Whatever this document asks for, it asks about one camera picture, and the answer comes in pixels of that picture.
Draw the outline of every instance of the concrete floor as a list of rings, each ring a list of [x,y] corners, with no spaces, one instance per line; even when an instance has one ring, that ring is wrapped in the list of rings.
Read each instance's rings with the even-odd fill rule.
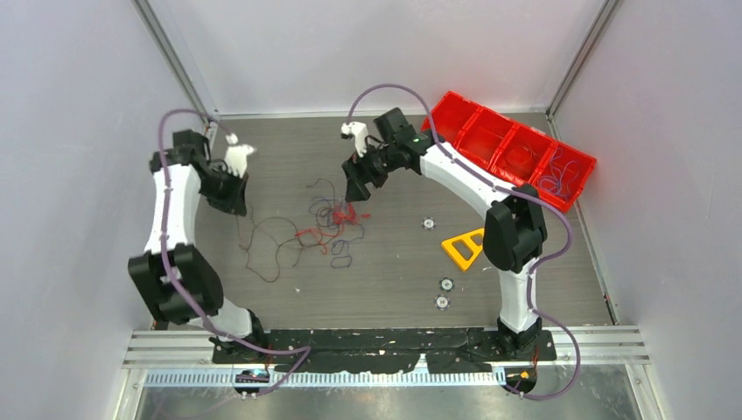
[[[539,114],[511,115],[522,123],[548,132]],[[419,127],[420,117],[410,121]],[[330,196],[334,183],[338,197],[346,182],[340,168],[353,146],[340,139],[342,118],[292,118],[227,120],[226,125],[242,142],[258,152],[250,158],[246,200],[254,208],[253,219],[280,216],[298,229],[311,228],[312,197]],[[223,156],[223,133],[217,136],[213,154]],[[387,184],[372,191],[367,202],[357,203],[359,214],[370,217],[361,224],[362,240],[349,244],[353,263],[349,268],[331,267],[333,257],[319,248],[301,252],[289,242],[276,262],[277,242],[296,233],[287,220],[271,219],[255,231],[248,256],[240,244],[249,241],[249,218],[239,221],[206,204],[199,208],[196,240],[199,250],[219,273],[225,296],[253,310],[267,328],[359,328],[494,326],[500,310],[500,287],[496,270],[480,255],[474,265],[461,272],[441,249],[440,242],[454,235],[481,228],[482,219],[462,200],[438,183],[412,171],[399,170]],[[424,230],[422,220],[430,216],[437,227]],[[574,211],[569,219],[575,228],[574,245],[568,254],[545,264],[538,273],[537,303],[543,311],[569,326],[603,325],[610,318],[592,266],[585,238]],[[564,245],[564,228],[546,214],[549,239],[544,252]],[[340,237],[352,240],[359,227],[349,227]],[[346,260],[336,260],[345,265]],[[280,276],[274,283],[267,279]],[[450,277],[456,284],[449,294],[448,311],[436,309],[433,301],[441,291],[438,281]]]

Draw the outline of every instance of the yellow bracket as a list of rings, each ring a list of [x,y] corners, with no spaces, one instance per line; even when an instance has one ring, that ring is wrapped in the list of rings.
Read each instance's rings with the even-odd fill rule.
[[[443,251],[445,251],[446,254],[453,260],[456,265],[458,265],[458,268],[461,271],[467,271],[469,270],[469,267],[472,266],[474,263],[474,260],[477,259],[477,256],[479,256],[482,253],[482,246],[477,245],[477,242],[473,240],[473,238],[480,236],[484,238],[485,229],[480,228],[477,230],[473,230],[466,234],[460,234],[459,236],[454,236],[451,239],[446,239],[445,241],[441,242],[441,247],[443,247]],[[472,251],[472,256],[468,259],[464,258],[463,255],[456,249],[454,244],[456,242],[463,243],[467,248],[469,248],[470,251]]]

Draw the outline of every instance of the small round metal object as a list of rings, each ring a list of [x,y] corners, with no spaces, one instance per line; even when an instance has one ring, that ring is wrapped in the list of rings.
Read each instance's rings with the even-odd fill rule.
[[[443,277],[440,281],[441,291],[453,291],[454,285],[453,280],[448,277]]]
[[[448,309],[448,307],[451,306],[451,300],[448,297],[445,297],[443,295],[438,295],[436,297],[436,307],[441,310],[445,311]]]
[[[425,230],[433,230],[436,228],[436,221],[433,220],[431,217],[426,217],[423,219],[423,228]]]

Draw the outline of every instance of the red plastic container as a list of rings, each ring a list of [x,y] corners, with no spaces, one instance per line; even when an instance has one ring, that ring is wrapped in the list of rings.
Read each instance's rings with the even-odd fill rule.
[[[565,213],[595,168],[595,157],[454,92],[445,94],[432,114],[438,134],[464,157],[517,186],[531,184]],[[429,127],[425,119],[423,130]]]

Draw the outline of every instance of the metal ruler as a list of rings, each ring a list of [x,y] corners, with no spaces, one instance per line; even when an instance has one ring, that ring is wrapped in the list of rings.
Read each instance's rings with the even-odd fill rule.
[[[149,388],[261,388],[273,385],[284,373],[269,368],[268,382],[237,383],[242,368],[214,369],[149,369],[144,386]],[[281,388],[359,388],[359,387],[445,387],[445,386],[505,385],[505,368],[493,367],[492,372],[470,374],[429,374],[427,367],[416,367],[402,374],[292,374]]]

